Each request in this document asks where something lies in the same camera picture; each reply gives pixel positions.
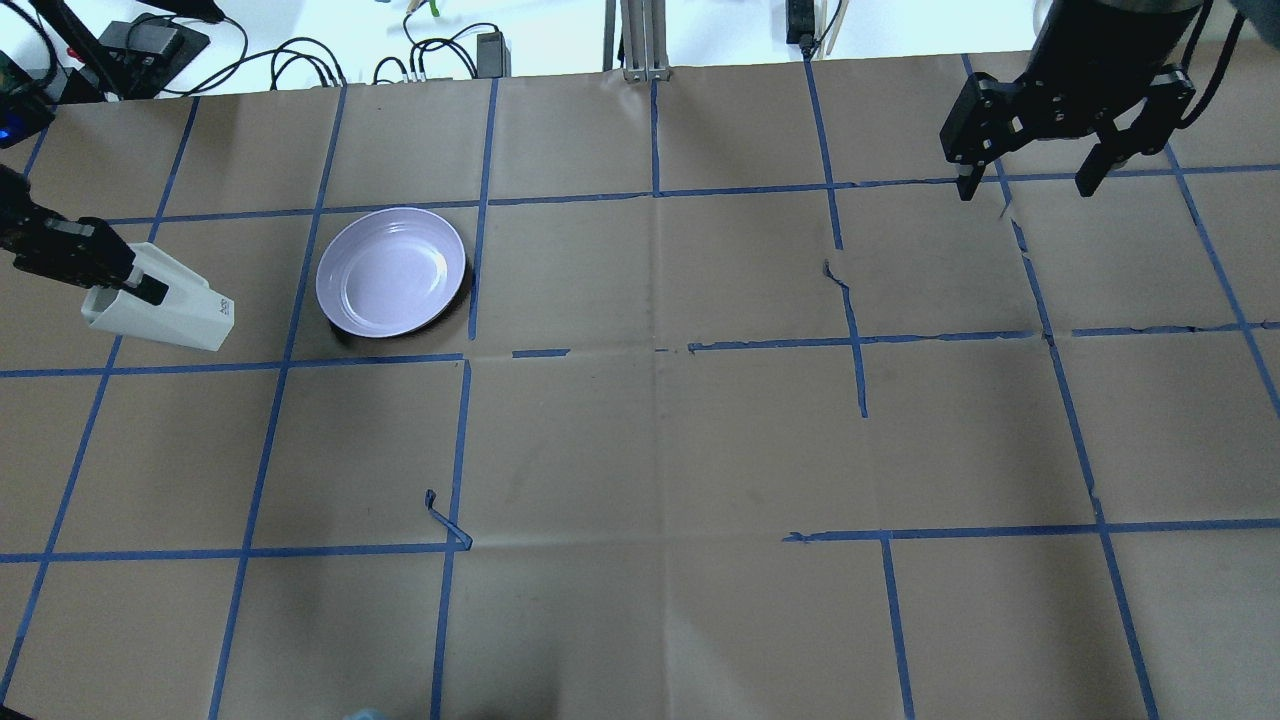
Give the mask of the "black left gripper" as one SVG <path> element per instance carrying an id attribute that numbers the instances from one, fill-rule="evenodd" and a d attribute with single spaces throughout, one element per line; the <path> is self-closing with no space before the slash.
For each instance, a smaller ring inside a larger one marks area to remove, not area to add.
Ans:
<path id="1" fill-rule="evenodd" d="M 81 288 L 119 290 L 160 305 L 169 286 L 137 266 L 134 250 L 104 220 L 68 219 L 36 204 L 29 182 L 1 168 L 1 243 L 13 266 Z"/>

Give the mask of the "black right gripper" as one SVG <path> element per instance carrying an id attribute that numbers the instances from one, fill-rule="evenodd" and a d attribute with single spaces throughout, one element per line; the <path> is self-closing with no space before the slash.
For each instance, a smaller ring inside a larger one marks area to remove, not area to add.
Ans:
<path id="1" fill-rule="evenodd" d="M 1051 1 L 1024 69 L 970 73 L 940 131 L 961 201 L 983 167 L 1036 141 L 1096 137 L 1075 173 L 1092 197 L 1134 155 L 1164 147 L 1197 95 L 1174 58 L 1202 1 Z"/>

